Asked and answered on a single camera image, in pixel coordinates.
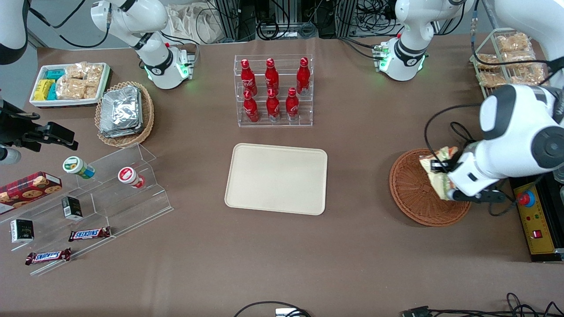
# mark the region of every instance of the clear acrylic bottle rack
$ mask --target clear acrylic bottle rack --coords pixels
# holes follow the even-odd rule
[[[26,244],[12,244],[12,251],[21,257],[21,265],[24,265],[30,252],[55,252],[66,248],[71,248],[69,262],[73,262],[89,251],[173,210],[149,164],[154,159],[155,156],[146,148],[134,144],[91,162],[96,173],[90,179],[65,174],[61,177],[62,190],[30,203],[27,208],[8,212],[6,215],[10,217],[0,220],[0,232],[8,232],[13,219],[29,219],[33,221],[34,240]],[[126,166],[131,166],[145,177],[142,188],[132,188],[117,179],[118,171]],[[80,221],[64,218],[61,199],[65,196],[80,201],[83,216]],[[68,241],[71,231],[107,226],[111,227],[110,237]],[[30,265],[30,274],[41,275],[65,263],[61,260]]]
[[[307,95],[298,95],[299,119],[297,121],[289,121],[286,116],[286,97],[288,89],[295,87],[297,83],[297,72],[299,69],[299,60],[306,57],[309,60],[310,91]],[[280,90],[278,100],[280,101],[280,120],[271,122],[268,119],[266,111],[266,60],[274,59],[276,70],[280,78]],[[258,122],[251,122],[245,114],[243,108],[243,82],[241,81],[241,61],[249,60],[250,68],[253,70],[255,80],[257,82],[258,94],[253,97],[257,102],[258,112],[261,119]],[[286,55],[235,55],[235,63],[233,65],[233,73],[235,77],[235,102],[237,105],[237,123],[240,127],[275,127],[275,126],[312,126],[314,124],[314,57],[312,54],[286,54]]]

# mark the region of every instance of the small black box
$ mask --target small black box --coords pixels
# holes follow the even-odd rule
[[[63,211],[66,219],[79,221],[82,219],[82,209],[80,201],[73,197],[65,197],[62,199]]]
[[[12,243],[33,241],[33,222],[26,219],[14,219],[10,222]]]

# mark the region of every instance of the cookie box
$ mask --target cookie box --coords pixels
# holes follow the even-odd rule
[[[0,187],[0,214],[19,208],[41,197],[63,188],[63,183],[54,177],[38,171],[8,185]]]

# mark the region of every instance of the foil-wrapped package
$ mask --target foil-wrapped package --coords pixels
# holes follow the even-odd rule
[[[100,133],[107,138],[136,134],[143,130],[141,92],[126,86],[111,90],[102,97]]]

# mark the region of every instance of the green led light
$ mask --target green led light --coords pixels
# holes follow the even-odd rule
[[[425,56],[423,55],[423,57],[421,58],[421,64],[419,64],[419,68],[417,69],[417,71],[420,71],[421,68],[423,68],[423,62],[425,61]]]
[[[147,67],[145,67],[145,71],[147,72],[147,76],[149,76],[150,80],[153,80],[153,77],[151,77],[151,73],[149,72],[149,70],[147,69]]]
[[[387,61],[387,58],[384,58],[382,62],[380,62],[380,70],[383,72],[385,72],[389,66]]]
[[[177,68],[178,68],[178,72],[180,72],[180,76],[182,76],[182,78],[188,77],[188,67],[186,67],[184,65],[177,64]]]

